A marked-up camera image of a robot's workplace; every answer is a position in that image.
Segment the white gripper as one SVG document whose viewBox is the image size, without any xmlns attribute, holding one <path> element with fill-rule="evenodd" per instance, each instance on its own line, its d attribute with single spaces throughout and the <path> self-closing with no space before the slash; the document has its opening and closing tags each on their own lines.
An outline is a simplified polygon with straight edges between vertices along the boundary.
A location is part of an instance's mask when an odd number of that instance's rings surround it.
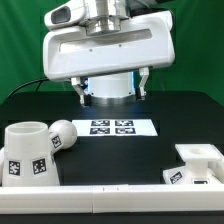
<svg viewBox="0 0 224 224">
<path fill-rule="evenodd" d="M 139 69 L 135 88 L 137 100 L 144 100 L 148 67 L 170 66 L 174 59 L 170 11 L 137 16 L 121 22 L 115 33 L 88 36 L 86 29 L 73 26 L 49 32 L 43 42 L 43 67 L 51 80 L 71 79 L 83 107 L 91 96 L 81 87 L 84 76 L 102 76 Z"/>
</svg>

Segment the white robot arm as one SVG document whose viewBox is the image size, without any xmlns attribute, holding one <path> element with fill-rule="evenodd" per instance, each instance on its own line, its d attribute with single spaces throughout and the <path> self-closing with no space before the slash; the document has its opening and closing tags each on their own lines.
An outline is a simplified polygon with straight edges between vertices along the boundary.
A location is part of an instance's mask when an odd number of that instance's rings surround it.
<svg viewBox="0 0 224 224">
<path fill-rule="evenodd" d="M 174 59 L 170 0 L 69 0 L 44 16 L 43 68 L 69 81 L 80 103 L 108 105 L 145 98 L 152 69 Z"/>
</svg>

